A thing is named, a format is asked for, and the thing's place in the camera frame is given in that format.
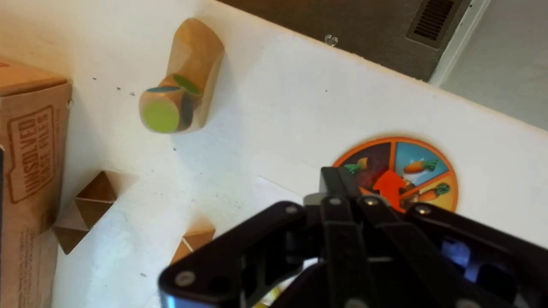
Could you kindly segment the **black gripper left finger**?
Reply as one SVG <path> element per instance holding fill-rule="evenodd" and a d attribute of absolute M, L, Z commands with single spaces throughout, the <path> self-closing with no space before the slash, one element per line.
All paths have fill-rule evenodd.
<path fill-rule="evenodd" d="M 322 168 L 321 177 L 331 308 L 381 308 L 358 220 L 362 194 L 346 168 Z"/>

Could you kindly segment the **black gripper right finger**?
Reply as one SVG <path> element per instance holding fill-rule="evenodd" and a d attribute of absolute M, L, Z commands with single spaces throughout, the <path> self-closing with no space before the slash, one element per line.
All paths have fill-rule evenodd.
<path fill-rule="evenodd" d="M 381 303 L 393 308 L 497 308 L 468 283 L 430 238 L 379 197 L 362 197 L 363 240 Z"/>

